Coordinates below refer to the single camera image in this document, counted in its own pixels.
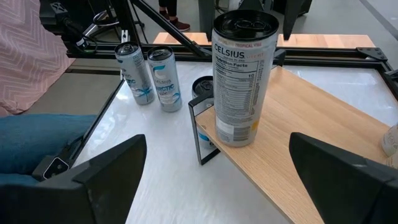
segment white table surface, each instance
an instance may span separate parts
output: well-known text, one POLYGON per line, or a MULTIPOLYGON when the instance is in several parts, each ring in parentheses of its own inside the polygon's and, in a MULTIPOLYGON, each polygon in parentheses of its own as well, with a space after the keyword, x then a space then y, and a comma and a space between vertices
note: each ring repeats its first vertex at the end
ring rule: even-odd
MULTIPOLYGON (((398 103, 375 70, 284 68, 389 126, 398 121, 398 103)), ((177 70, 182 109, 163 112, 157 98, 139 106, 124 83, 75 166, 145 134, 146 164, 126 223, 288 223, 224 155, 199 165, 188 102, 192 83, 212 66, 177 62, 177 70)))

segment blue jeans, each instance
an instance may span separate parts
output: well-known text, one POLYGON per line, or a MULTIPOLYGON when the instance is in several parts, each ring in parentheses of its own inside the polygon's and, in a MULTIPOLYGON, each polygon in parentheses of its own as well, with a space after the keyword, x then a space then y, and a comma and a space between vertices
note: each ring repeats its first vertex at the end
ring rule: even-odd
POLYGON ((36 184, 30 175, 84 135, 95 115, 28 114, 0 118, 0 184, 36 184))

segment barcode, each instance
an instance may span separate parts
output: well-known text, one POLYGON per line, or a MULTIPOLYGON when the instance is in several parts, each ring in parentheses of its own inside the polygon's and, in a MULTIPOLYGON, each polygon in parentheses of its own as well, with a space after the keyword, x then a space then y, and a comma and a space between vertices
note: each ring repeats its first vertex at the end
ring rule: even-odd
POLYGON ((249 138, 250 126, 245 128, 234 128, 234 141, 245 141, 249 138))

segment wooden tabletop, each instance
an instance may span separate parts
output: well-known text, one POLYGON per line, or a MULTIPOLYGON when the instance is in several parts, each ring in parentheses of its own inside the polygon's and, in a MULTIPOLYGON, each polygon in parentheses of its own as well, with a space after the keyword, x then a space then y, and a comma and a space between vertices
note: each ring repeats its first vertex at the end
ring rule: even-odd
POLYGON ((323 223, 297 175, 289 137, 301 132, 374 161, 386 155, 380 139, 389 127, 298 76, 276 67, 262 108, 256 140, 229 147, 216 137, 215 111, 197 116, 198 125, 244 175, 293 223, 323 223))
MULTIPOLYGON (((205 33, 185 32, 190 40, 200 45, 211 45, 205 33)), ((160 32, 154 44, 180 44, 169 33, 160 32)), ((278 38, 279 47, 328 47, 328 48, 356 48, 374 47, 367 35, 340 35, 340 34, 292 34, 288 41, 283 35, 278 38)))

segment celsius can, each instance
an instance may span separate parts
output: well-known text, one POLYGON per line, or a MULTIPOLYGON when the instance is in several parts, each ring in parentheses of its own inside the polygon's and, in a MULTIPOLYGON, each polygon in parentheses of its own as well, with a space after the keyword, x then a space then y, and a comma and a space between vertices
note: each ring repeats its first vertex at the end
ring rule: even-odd
POLYGON ((139 105, 154 100, 154 91, 148 75, 141 49, 132 42, 119 44, 115 50, 122 75, 139 105))
POLYGON ((278 20, 235 10, 218 16, 212 34, 216 132, 229 146, 253 142, 277 43, 278 20))
MULTIPOLYGON (((193 82, 192 98, 196 98, 196 97, 200 96, 201 94, 204 94, 204 92, 206 92, 206 91, 213 91, 213 77, 212 76, 201 77, 193 82)), ((213 106, 213 103, 214 103, 214 98, 207 98, 202 103, 203 106, 201 108, 198 108, 197 110, 202 112, 202 111, 206 110, 207 108, 213 106)), ((202 149, 214 150, 217 148, 199 128, 197 128, 197 132, 198 132, 199 146, 202 149)))
POLYGON ((173 50, 170 47, 150 49, 148 64, 162 110, 167 112, 179 110, 182 101, 173 50))

